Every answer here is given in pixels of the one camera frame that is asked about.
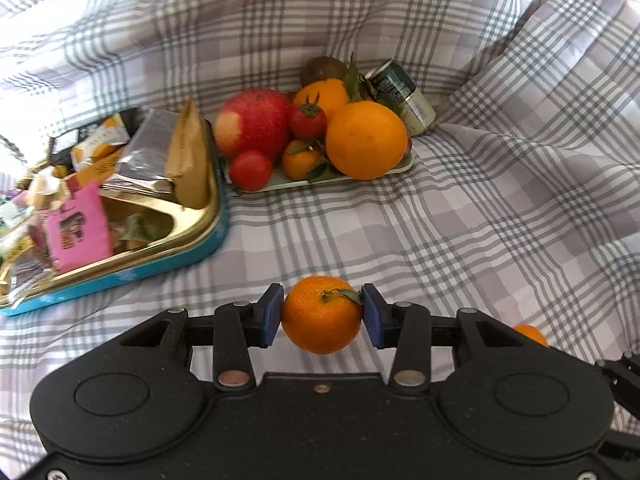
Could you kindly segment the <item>mandarin with leaf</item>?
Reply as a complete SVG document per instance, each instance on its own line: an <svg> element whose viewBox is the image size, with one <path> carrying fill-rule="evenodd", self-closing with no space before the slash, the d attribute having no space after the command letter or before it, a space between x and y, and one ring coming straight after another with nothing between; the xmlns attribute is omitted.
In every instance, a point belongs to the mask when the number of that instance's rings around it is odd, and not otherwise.
<svg viewBox="0 0 640 480"><path fill-rule="evenodd" d="M347 282L311 275L296 283L282 304L281 325L299 349L330 354L347 347L360 332L362 299Z"/></svg>

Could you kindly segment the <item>oval orange mandarin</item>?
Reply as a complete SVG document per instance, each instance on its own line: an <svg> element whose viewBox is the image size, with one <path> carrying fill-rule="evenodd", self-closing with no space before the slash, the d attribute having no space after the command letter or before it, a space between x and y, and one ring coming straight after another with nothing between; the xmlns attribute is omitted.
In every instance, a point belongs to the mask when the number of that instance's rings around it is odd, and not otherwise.
<svg viewBox="0 0 640 480"><path fill-rule="evenodd" d="M528 339L535 341L537 344L541 344L546 348L549 347L546 337L535 326L531 326L527 324L518 324L518 325L515 325L513 329L516 332L520 333L521 335L527 337Z"/></svg>

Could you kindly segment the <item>blue snack tin tray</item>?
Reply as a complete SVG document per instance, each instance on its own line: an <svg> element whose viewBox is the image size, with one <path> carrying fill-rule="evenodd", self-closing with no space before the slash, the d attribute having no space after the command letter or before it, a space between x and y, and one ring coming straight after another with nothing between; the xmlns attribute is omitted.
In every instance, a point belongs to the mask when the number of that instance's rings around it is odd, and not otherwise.
<svg viewBox="0 0 640 480"><path fill-rule="evenodd" d="M203 122L209 158L210 199L202 209L186 208L173 200L124 192L103 191L107 217L125 221L144 214L157 227L160 238L144 247L125 250L82 268L51 275L16 299L1 297L1 313L14 316L74 300L101 290L140 281L196 263L221 246L229 229L229 214L213 128Z"/></svg>

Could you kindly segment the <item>white fruit plate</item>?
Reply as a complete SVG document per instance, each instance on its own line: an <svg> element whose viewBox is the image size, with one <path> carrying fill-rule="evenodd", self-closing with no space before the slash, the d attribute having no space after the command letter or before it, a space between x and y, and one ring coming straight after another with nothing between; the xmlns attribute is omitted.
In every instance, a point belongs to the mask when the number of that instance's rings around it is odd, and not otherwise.
<svg viewBox="0 0 640 480"><path fill-rule="evenodd" d="M401 159L400 163L391 170L388 170L384 176L393 176L394 174L404 174L414 165L414 151L410 150ZM269 191L281 191L287 188L306 188L311 185L322 185L334 182L351 181L352 178L340 174L331 168L326 168L318 177L311 180L292 180L287 177L280 167L274 168L270 180L264 188L258 190L258 193Z"/></svg>

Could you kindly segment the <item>grey plaid cloth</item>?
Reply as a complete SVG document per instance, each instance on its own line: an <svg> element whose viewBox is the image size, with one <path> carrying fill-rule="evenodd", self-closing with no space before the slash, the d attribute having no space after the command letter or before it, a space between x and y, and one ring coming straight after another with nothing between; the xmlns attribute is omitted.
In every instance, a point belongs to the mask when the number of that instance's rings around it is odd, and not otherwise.
<svg viewBox="0 0 640 480"><path fill-rule="evenodd" d="M396 60L437 110L413 168L230 194L210 257L1 323L1 467L43 450L43 376L152 314L336 275L525 323L588 362L639 348L639 0L1 0L1 136L294 89L308 58Z"/></svg>

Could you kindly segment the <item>small mandarin on plate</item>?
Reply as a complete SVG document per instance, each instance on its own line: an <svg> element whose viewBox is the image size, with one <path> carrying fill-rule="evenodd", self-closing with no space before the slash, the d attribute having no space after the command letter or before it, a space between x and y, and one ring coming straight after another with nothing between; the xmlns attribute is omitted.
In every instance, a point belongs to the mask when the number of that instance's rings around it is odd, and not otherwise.
<svg viewBox="0 0 640 480"><path fill-rule="evenodd" d="M294 181L317 177L327 163L322 151L301 140L290 142L281 158L282 171Z"/></svg>

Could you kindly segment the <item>silver foil snack packet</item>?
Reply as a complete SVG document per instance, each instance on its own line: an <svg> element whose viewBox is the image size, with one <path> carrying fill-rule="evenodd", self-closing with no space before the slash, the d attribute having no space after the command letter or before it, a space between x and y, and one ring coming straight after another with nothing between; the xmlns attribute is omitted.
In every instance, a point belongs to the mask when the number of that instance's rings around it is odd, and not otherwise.
<svg viewBox="0 0 640 480"><path fill-rule="evenodd" d="M165 167L178 118L177 113L168 110L148 110L102 188L149 196L171 196L172 182Z"/></svg>

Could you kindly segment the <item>plum on plate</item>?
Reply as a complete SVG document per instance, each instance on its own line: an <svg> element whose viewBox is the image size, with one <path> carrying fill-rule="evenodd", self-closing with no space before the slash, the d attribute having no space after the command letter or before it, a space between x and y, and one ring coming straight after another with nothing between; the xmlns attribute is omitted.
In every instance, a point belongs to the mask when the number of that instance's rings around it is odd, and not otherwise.
<svg viewBox="0 0 640 480"><path fill-rule="evenodd" d="M409 136L407 140L407 146L406 146L404 157L408 156L411 153L411 150L412 150L412 137Z"/></svg>

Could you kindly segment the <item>large orange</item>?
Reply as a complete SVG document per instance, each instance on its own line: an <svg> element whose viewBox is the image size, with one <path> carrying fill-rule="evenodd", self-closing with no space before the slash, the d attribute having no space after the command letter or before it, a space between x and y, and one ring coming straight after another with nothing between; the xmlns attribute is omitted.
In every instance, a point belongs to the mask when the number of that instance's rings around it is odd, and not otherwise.
<svg viewBox="0 0 640 480"><path fill-rule="evenodd" d="M342 174L374 180L404 158L409 136L405 124L388 107L373 101L340 108L326 129L326 156Z"/></svg>

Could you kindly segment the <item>red apple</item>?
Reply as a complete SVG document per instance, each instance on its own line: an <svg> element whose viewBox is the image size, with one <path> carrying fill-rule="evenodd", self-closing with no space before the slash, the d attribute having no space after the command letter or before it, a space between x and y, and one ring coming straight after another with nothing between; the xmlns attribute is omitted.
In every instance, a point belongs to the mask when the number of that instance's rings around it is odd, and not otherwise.
<svg viewBox="0 0 640 480"><path fill-rule="evenodd" d="M218 152L229 160L258 151L277 162L288 146L293 107L281 92L268 88L243 91L224 102L214 123Z"/></svg>

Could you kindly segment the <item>strawberry-like tomato on plate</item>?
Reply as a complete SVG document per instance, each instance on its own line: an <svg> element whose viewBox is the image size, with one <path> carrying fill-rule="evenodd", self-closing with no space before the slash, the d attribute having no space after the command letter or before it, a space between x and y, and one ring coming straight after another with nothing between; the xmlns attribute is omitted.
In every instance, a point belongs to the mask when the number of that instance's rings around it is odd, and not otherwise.
<svg viewBox="0 0 640 480"><path fill-rule="evenodd" d="M296 105L290 118L290 130L298 140L320 141L326 134L326 113L319 106L320 93L311 99L306 96L303 104Z"/></svg>

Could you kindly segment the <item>orange snack packet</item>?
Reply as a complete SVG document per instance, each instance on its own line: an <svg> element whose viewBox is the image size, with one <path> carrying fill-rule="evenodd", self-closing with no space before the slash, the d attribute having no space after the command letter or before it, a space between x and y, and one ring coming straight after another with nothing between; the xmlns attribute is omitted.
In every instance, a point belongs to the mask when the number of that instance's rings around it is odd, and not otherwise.
<svg viewBox="0 0 640 480"><path fill-rule="evenodd" d="M122 148L130 136L122 115L115 113L104 119L88 136L70 150L70 159L76 171L98 162Z"/></svg>

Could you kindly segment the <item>green drink can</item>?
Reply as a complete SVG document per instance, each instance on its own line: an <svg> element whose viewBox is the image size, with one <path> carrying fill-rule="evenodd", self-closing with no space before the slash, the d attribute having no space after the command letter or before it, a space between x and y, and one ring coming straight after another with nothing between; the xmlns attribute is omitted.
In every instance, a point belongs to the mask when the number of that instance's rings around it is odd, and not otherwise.
<svg viewBox="0 0 640 480"><path fill-rule="evenodd" d="M405 70L392 58L366 73L374 98L389 107L405 124L409 136L431 127L436 113Z"/></svg>

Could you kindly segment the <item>back mandarin on plate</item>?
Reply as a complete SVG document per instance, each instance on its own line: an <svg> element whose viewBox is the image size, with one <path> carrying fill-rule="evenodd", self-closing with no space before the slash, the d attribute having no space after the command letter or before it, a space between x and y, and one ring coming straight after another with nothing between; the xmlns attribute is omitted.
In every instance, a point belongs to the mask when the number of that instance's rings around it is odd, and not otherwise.
<svg viewBox="0 0 640 480"><path fill-rule="evenodd" d="M296 107L306 103L317 104L324 111L327 122L330 122L335 113L349 102L350 99L344 82L336 78L307 84L296 93L293 99L293 105Z"/></svg>

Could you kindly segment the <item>kiwi behind plate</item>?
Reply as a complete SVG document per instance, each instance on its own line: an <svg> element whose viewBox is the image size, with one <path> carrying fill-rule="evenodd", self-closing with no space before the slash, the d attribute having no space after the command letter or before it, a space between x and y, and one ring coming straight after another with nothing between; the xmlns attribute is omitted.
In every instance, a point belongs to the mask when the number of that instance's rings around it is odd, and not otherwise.
<svg viewBox="0 0 640 480"><path fill-rule="evenodd" d="M308 86L313 82L338 79L343 80L347 73L347 66L344 62L332 56L317 56L309 60L300 71L300 85Z"/></svg>

